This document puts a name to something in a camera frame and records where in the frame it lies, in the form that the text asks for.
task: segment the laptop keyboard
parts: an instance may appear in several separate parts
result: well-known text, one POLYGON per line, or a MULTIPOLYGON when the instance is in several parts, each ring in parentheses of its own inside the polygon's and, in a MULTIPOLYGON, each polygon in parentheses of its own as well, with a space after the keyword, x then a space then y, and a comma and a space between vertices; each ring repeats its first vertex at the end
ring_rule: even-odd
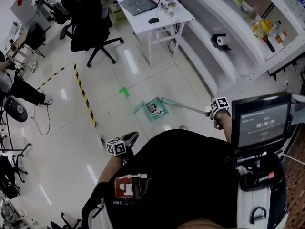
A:
POLYGON ((152 8, 152 6, 147 2, 145 2, 144 0, 130 0, 130 1, 135 3, 135 5, 137 5, 138 8, 140 8, 141 10, 148 10, 152 8))

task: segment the black monitor frame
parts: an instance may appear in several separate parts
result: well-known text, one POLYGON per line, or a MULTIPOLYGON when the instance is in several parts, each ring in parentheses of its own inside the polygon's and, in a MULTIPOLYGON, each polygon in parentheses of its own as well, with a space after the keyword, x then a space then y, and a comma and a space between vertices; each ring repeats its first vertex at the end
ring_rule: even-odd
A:
POLYGON ((246 98, 232 101, 232 135, 231 144, 234 147, 235 156, 250 156, 265 151, 276 152, 279 150, 287 139, 288 128, 291 123, 290 105, 291 93, 279 92, 265 96, 246 98), (286 122, 283 134, 281 136, 262 141, 256 144, 238 147, 240 134, 241 115, 249 114, 255 111, 264 110, 280 105, 287 104, 286 122))

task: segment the toilet paper roll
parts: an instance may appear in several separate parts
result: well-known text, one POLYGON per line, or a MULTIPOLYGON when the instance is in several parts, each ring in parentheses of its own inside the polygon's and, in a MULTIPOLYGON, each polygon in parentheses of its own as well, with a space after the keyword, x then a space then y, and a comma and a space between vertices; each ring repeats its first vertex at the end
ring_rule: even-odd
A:
POLYGON ((216 41, 219 46, 227 46, 230 42, 230 38, 227 36, 219 36, 217 37, 216 41))

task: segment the laptop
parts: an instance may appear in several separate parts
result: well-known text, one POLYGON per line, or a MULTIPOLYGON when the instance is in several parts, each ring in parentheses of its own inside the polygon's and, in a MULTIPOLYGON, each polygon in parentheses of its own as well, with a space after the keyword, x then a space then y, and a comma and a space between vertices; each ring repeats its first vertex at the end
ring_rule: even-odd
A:
POLYGON ((158 7, 160 0, 124 0, 120 2, 133 16, 158 7))

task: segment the white desk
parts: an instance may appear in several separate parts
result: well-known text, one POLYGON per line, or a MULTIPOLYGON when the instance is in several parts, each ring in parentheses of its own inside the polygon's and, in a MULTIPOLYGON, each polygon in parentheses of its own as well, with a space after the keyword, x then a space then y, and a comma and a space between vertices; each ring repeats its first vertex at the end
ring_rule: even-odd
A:
POLYGON ((148 32, 148 50, 149 50, 150 67, 152 67, 152 45, 163 41, 176 39, 176 46, 173 52, 173 58, 175 58, 179 46, 179 40, 181 38, 181 34, 185 26, 185 23, 195 19, 194 16, 178 1, 175 1, 176 2, 175 17, 169 18, 167 17, 166 12, 164 12, 162 9, 160 10, 161 2, 163 3, 163 5, 168 3, 168 1, 161 0, 158 8, 155 8, 153 10, 144 12, 136 16, 133 16, 124 7, 121 6, 135 34, 148 32), (148 23, 149 19, 156 17, 160 18, 160 21, 158 23, 154 23, 154 24, 148 23), (174 25, 176 24, 180 24, 179 31, 177 34, 175 34, 175 28, 174 28, 174 25), (164 31, 169 31, 170 36, 160 38, 160 33, 164 31), (155 33, 157 38, 154 41, 152 41, 153 33, 155 33))

